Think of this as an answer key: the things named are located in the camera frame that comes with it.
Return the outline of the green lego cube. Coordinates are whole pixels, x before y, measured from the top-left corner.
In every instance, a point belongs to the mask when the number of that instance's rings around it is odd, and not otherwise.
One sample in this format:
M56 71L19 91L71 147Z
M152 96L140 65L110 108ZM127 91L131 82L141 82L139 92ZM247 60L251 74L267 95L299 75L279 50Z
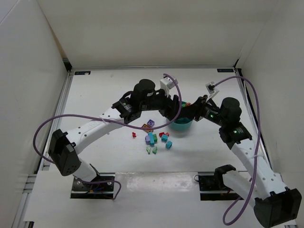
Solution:
M153 134L153 139L154 139L154 142L155 142L155 143L158 142L158 138L157 138L157 135L156 135L156 134Z

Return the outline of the long teal lego brick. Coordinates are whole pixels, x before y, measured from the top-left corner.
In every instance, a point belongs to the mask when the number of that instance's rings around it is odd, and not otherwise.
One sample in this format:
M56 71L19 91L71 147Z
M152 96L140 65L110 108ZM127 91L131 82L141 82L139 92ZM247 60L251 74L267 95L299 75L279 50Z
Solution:
M155 141L154 141L154 136L152 134L152 132L148 133L149 139L150 139L150 146L154 146Z

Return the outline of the lilac lego brick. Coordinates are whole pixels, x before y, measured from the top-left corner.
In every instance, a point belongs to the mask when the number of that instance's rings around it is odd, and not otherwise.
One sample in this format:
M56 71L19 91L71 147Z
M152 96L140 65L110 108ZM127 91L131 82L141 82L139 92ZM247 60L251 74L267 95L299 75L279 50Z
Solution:
M149 137L149 135L145 136L145 143L146 144L150 144L150 137Z

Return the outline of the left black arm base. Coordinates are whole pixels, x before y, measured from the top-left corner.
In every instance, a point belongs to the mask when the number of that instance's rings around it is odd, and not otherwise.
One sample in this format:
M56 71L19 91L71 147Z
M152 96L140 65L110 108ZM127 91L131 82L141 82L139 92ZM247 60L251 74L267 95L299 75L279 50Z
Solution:
M92 166L96 177L91 181L83 182L74 177L71 188L71 199L96 199L96 200L115 200L120 193L122 185L115 180L113 173L101 174Z

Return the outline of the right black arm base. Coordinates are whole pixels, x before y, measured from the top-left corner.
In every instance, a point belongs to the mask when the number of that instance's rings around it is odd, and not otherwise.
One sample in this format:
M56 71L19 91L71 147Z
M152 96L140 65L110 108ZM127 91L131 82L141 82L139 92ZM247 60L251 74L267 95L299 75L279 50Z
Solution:
M229 201L239 198L232 189L224 185L223 175L228 171L235 171L232 165L224 165L215 169L212 174L198 173L194 181L199 184L201 201Z

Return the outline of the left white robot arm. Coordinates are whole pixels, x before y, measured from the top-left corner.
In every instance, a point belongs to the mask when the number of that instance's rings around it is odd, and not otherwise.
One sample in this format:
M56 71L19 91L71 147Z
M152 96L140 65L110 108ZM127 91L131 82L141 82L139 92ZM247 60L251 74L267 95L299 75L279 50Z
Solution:
M161 87L149 79L140 80L132 91L126 92L117 102L98 117L69 131L57 129L52 133L48 154L62 176L72 175L85 185L99 181L97 170L79 157L90 144L111 131L140 118L143 111L159 111L170 121L181 113L181 95L170 96L170 90L178 86L176 78L165 74Z

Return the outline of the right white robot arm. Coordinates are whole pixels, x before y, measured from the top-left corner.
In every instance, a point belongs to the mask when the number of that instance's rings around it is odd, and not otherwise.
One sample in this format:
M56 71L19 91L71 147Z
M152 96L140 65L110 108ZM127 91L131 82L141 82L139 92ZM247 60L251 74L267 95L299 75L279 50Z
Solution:
M240 103L235 98L224 98L217 107L214 103L207 103L204 96L182 107L180 117L195 121L204 118L220 126L220 138L243 163L252 181L244 179L231 165L225 165L215 169L219 187L228 187L242 197L253 208L263 227L271 228L296 219L301 193L287 187L257 154L258 142L240 122L241 113Z

